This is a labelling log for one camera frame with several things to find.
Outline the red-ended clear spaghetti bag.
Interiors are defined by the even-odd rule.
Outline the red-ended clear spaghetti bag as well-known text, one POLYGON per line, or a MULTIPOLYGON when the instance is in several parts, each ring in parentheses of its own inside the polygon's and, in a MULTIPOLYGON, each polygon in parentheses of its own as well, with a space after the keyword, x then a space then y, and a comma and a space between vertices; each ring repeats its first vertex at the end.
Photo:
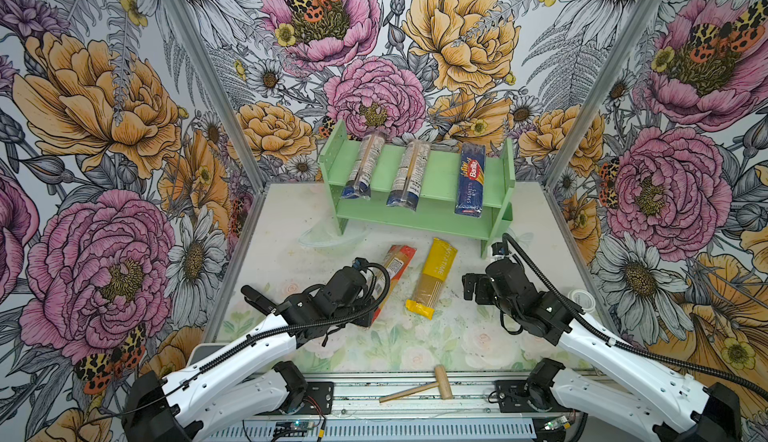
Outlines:
POLYGON ((385 267, 387 273, 390 276, 390 288, 387 292, 387 296, 384 298, 384 301, 373 312, 373 315, 371 316, 371 320, 370 320, 370 325, 372 325, 378 318, 387 299, 389 298, 391 293, 394 291, 403 273, 409 266, 410 262, 413 260, 415 253, 416 253, 416 249, 409 245, 393 244, 392 246, 390 246, 388 252, 386 253, 384 261, 382 262, 382 265, 385 267))

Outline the yellow spaghetti bag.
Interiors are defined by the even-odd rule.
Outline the yellow spaghetti bag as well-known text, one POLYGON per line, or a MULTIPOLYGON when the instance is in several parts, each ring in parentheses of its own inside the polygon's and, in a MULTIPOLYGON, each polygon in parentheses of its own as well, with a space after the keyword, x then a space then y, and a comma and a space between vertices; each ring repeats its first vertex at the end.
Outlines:
POLYGON ((449 242, 434 238, 418 282, 406 300, 406 309, 431 320, 435 306, 453 266, 458 250, 449 242))

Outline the blue Barilla spaghetti bag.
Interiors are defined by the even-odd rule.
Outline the blue Barilla spaghetti bag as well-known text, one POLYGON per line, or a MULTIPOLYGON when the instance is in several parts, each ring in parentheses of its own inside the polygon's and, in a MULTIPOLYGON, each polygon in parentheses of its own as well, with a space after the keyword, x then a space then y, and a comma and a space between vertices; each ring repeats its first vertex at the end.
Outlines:
POLYGON ((460 152, 455 212, 472 217, 482 216, 485 182, 485 148, 464 143, 460 152))

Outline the clear spaghetti bag dark end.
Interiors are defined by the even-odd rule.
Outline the clear spaghetti bag dark end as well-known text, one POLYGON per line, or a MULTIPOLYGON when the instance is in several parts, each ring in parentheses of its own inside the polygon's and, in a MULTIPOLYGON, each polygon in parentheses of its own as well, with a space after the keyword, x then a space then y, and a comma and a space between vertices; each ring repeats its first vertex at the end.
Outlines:
POLYGON ((366 135, 360 143, 356 162, 342 189, 342 199, 369 199, 372 194, 371 180, 379 156, 386 144, 385 136, 380 132, 366 135))

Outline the clear spaghetti bag white label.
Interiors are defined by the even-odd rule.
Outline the clear spaghetti bag white label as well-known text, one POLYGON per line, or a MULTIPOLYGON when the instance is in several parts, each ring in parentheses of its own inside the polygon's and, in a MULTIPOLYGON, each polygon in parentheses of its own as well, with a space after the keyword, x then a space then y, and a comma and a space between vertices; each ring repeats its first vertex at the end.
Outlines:
POLYGON ((413 140, 407 144, 386 201, 388 207, 417 210, 430 152, 427 142, 413 140))

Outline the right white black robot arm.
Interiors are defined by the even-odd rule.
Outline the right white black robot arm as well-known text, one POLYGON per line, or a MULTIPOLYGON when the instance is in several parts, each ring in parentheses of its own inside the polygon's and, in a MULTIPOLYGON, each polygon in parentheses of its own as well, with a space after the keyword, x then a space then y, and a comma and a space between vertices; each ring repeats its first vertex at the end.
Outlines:
POLYGON ((465 299, 493 305, 501 319, 516 322, 515 334, 576 355, 612 381, 593 381, 544 358, 524 382, 497 388, 500 406, 576 410, 644 441, 741 440, 740 400, 729 387, 705 386, 636 354, 559 291, 537 289, 518 261, 496 260, 482 274, 463 275, 462 286, 465 299))

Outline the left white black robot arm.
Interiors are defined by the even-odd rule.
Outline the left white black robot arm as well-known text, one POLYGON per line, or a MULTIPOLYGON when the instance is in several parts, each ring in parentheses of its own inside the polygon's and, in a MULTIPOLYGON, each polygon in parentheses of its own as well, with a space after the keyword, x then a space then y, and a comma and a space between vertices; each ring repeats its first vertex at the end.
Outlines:
POLYGON ((130 441, 202 441, 237 420, 297 410, 308 383, 288 356, 332 328, 362 321, 388 295, 387 269, 364 258, 269 308, 247 287, 264 320, 234 342, 185 368, 149 372, 133 384, 120 416, 130 441))

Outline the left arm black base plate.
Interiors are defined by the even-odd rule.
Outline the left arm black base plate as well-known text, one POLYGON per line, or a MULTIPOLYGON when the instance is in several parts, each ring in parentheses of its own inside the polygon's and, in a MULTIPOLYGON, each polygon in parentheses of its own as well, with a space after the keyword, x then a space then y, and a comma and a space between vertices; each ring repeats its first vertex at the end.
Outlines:
POLYGON ((330 381, 309 381, 291 388, 278 411, 286 415, 330 415, 335 384, 330 381))

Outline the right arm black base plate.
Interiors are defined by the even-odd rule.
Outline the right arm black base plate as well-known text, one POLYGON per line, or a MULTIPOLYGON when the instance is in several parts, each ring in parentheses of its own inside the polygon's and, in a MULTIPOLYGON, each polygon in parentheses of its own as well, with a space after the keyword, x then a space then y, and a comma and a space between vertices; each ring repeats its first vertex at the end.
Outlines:
POLYGON ((522 379, 496 380, 487 401, 496 404, 501 413, 573 412, 555 399, 549 387, 530 385, 522 379))

